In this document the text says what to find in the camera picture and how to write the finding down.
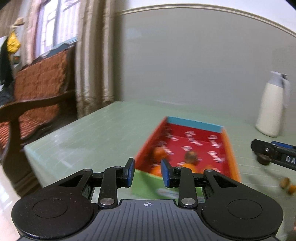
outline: black device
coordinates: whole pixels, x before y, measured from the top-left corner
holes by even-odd
[[[208,169],[203,174],[161,161],[167,188],[178,187],[178,203],[167,200],[127,200],[118,204],[117,189],[132,184],[135,161],[103,173],[81,170],[34,194],[12,209],[19,241],[64,240],[266,240],[283,220],[272,198]],[[101,187],[98,203],[91,203]],[[202,187],[198,203],[195,187]]]
[[[265,142],[254,139],[251,149],[262,165],[277,164],[296,171],[296,146],[282,142]]]

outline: table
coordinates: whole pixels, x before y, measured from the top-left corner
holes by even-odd
[[[25,153],[42,186],[47,186],[84,168],[103,172],[111,166],[124,166],[137,154],[148,136],[165,116],[176,116],[225,126],[231,140],[242,183],[274,198],[284,210],[284,221],[277,233],[280,240],[295,240],[296,196],[279,187],[283,177],[296,184],[295,172],[275,164],[262,166],[255,160],[253,139],[270,142],[253,125],[227,117],[185,112],[136,102],[115,102],[81,118],[27,146]],[[275,140],[296,144],[292,134]],[[139,199],[130,189],[120,188],[118,199]]]

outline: thermos handle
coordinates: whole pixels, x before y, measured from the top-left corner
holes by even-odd
[[[282,77],[282,81],[284,83],[284,107],[287,108],[289,106],[289,101],[290,101],[291,84],[289,80],[283,77]]]

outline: wall molding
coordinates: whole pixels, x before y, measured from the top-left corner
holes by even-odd
[[[137,12],[144,12],[144,11],[151,11],[151,10],[160,10],[160,9],[172,9],[172,8],[187,8],[187,9],[204,9],[204,10],[213,10],[213,11],[220,11],[220,12],[227,12],[232,13],[240,16],[244,16],[247,18],[252,18],[255,20],[258,20],[260,22],[266,23],[268,25],[271,25],[275,28],[278,28],[293,37],[296,38],[296,32],[292,31],[291,29],[274,22],[270,19],[261,17],[259,15],[245,12],[242,10],[230,8],[230,7],[223,7],[223,6],[217,6],[217,5],[209,5],[209,4],[161,4],[161,5],[154,5],[154,6],[145,6],[145,7],[139,7],[139,8],[132,8],[128,10],[118,11],[115,13],[115,15],[127,15],[131,13],[137,13]]]

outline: black jacket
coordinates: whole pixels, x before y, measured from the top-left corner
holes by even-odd
[[[2,44],[0,50],[0,85],[8,87],[13,82],[12,69],[8,57],[7,39]]]

